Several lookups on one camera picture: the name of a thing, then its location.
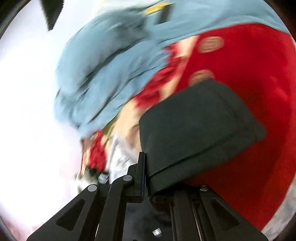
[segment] red patch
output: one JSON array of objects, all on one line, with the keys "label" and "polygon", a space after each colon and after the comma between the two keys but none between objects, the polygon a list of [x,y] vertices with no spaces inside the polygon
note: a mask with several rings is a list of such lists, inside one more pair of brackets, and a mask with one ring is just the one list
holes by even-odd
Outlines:
[{"label": "red patch", "polygon": [[97,132],[97,136],[89,155],[89,167],[97,169],[100,173],[105,170],[107,161],[105,147],[101,144],[102,137],[103,130]]},{"label": "red patch", "polygon": [[[203,39],[223,38],[211,52]],[[267,130],[267,138],[229,162],[195,176],[208,184],[258,229],[282,203],[296,172],[296,54],[291,37],[261,24],[236,25],[201,34],[175,92],[199,70],[228,85]]]},{"label": "red patch", "polygon": [[141,93],[134,97],[136,107],[140,109],[148,109],[160,102],[159,90],[169,81],[172,80],[176,70],[182,60],[181,57],[176,58],[176,44],[168,46],[167,51],[170,53],[168,64],[165,68],[158,71],[147,83]]}]

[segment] light blue jacket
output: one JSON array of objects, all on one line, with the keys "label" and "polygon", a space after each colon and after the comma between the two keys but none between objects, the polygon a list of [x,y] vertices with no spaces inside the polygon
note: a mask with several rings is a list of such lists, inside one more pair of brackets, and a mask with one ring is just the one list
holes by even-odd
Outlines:
[{"label": "light blue jacket", "polygon": [[105,127],[150,78],[167,64],[164,47],[213,29],[262,23],[289,32],[263,0],[172,0],[161,11],[125,9],[97,16],[66,44],[56,76],[55,114],[77,126],[81,137]]}]

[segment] metal bolt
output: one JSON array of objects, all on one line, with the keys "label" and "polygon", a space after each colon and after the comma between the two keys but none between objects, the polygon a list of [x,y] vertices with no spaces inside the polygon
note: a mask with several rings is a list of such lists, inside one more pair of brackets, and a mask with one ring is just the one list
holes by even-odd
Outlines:
[{"label": "metal bolt", "polygon": [[96,185],[90,185],[88,186],[87,190],[89,190],[90,192],[94,192],[97,189]]},{"label": "metal bolt", "polygon": [[125,175],[125,176],[123,177],[123,179],[124,179],[125,181],[130,181],[130,180],[132,180],[132,176],[130,176],[130,175]]},{"label": "metal bolt", "polygon": [[109,173],[107,173],[107,172],[101,173],[98,178],[99,183],[105,184],[108,181],[108,178],[109,178]]},{"label": "metal bolt", "polygon": [[209,190],[209,187],[205,184],[200,185],[200,190],[203,192],[206,192],[207,190]]},{"label": "metal bolt", "polygon": [[154,234],[155,237],[159,238],[162,235],[161,230],[158,228],[154,231],[152,231],[152,233]]}]

